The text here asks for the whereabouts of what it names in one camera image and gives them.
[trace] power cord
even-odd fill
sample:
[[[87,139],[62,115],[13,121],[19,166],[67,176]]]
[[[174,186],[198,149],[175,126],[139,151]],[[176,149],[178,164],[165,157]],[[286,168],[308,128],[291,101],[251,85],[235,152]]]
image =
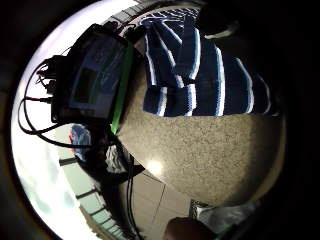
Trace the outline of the power cord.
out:
[[[25,88],[25,91],[24,91],[24,96],[23,96],[23,99],[20,101],[20,104],[19,104],[19,108],[18,108],[18,124],[19,124],[19,127],[20,129],[26,133],[26,134],[29,134],[29,135],[36,135],[38,136],[39,138],[41,138],[42,140],[50,143],[50,144],[53,144],[53,145],[56,145],[58,147],[64,147],[64,148],[92,148],[92,147],[95,147],[94,145],[73,145],[73,144],[67,144],[67,143],[61,143],[61,142],[58,142],[58,141],[54,141],[52,139],[49,139],[47,137],[45,137],[44,135],[42,135],[43,133],[46,133],[46,132],[49,132],[53,129],[56,129],[58,127],[61,127],[65,124],[55,124],[51,127],[48,127],[48,128],[45,128],[45,129],[41,129],[41,130],[37,130],[33,124],[31,123],[30,119],[29,119],[29,116],[28,116],[28,112],[27,112],[27,106],[26,106],[26,101],[38,101],[38,102],[45,102],[45,103],[51,103],[51,99],[52,98],[32,98],[32,97],[28,97],[27,96],[27,91],[28,91],[28,88],[29,88],[29,85],[30,85],[30,82],[34,76],[34,74],[37,72],[37,70],[42,67],[44,67],[46,64],[48,63],[48,59],[45,59],[43,62],[41,62],[34,70],[33,72],[31,73],[29,79],[28,79],[28,82],[27,82],[27,85],[26,85],[26,88]],[[28,130],[26,128],[24,128],[21,124],[21,120],[20,120],[20,109],[21,109],[21,106],[23,105],[23,111],[24,111],[24,116],[25,116],[25,119],[29,125],[29,127],[31,128],[31,130]],[[108,146],[111,146],[111,145],[114,145],[114,143],[110,143],[109,145],[106,144],[104,145],[105,147],[108,147]]]
[[[134,160],[130,155],[129,157],[129,174],[128,174],[128,185],[127,185],[127,212],[129,217],[129,222],[132,225],[136,235],[139,240],[143,240],[142,236],[139,233],[139,229],[137,228],[136,222],[134,220],[133,212],[132,212],[132,189],[133,189],[133,168],[134,168]]]

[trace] striped towel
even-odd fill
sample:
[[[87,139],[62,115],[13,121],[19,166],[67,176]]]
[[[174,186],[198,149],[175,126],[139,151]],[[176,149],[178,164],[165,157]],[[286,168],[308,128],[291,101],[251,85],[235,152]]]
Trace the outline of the striped towel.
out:
[[[149,14],[143,110],[162,117],[274,115],[268,85],[236,57],[223,53],[194,27],[197,9]]]

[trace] electronic device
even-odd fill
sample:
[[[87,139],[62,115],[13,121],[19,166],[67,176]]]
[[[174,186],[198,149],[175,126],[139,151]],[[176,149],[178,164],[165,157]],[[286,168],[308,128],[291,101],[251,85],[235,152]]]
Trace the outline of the electronic device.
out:
[[[51,104],[53,123],[112,121],[120,81],[129,77],[140,57],[132,44],[111,30],[93,24],[67,56],[55,56],[56,86]]]

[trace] granite countertop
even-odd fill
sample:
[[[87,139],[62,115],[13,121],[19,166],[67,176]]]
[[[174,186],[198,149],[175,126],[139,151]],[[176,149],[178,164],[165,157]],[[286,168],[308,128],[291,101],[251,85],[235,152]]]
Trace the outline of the granite countertop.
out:
[[[118,132],[137,161],[164,183],[214,206],[257,199],[272,186],[283,159],[281,117],[159,117],[142,111],[145,77],[141,64]],[[273,177],[265,183],[270,169]]]

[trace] device screen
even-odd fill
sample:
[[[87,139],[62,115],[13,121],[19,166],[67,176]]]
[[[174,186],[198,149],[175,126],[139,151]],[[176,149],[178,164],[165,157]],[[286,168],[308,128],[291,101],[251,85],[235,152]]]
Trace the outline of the device screen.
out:
[[[126,46],[111,36],[95,33],[80,51],[83,60],[75,73],[69,107],[84,116],[107,118],[120,81]]]

